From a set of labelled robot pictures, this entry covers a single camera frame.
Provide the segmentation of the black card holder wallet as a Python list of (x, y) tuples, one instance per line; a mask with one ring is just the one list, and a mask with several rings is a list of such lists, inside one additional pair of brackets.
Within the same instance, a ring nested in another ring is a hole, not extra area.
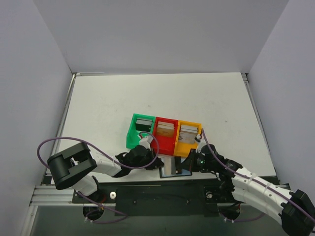
[(164, 157), (160, 159), (164, 166), (159, 168), (160, 178), (186, 177), (191, 176), (192, 172), (182, 169), (182, 163), (185, 158), (181, 157)]

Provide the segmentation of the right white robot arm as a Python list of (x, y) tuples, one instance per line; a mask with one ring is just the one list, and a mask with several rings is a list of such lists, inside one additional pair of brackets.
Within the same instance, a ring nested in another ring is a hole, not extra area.
[(218, 154), (214, 145), (192, 148), (182, 163), (185, 170), (214, 173), (224, 184), (225, 201), (246, 203), (276, 220), (289, 236), (309, 236), (315, 229), (315, 206), (302, 190), (295, 192), (268, 182), (234, 160)]

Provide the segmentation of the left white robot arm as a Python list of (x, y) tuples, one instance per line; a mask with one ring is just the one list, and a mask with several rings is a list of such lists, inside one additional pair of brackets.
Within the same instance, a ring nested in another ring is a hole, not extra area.
[(90, 175), (91, 172), (121, 178), (136, 168), (155, 170), (164, 166), (148, 145), (137, 145), (110, 160), (99, 152), (92, 152), (85, 143), (78, 143), (51, 156), (47, 164), (56, 189), (71, 187), (92, 203), (104, 202), (107, 194), (100, 189), (98, 180)]

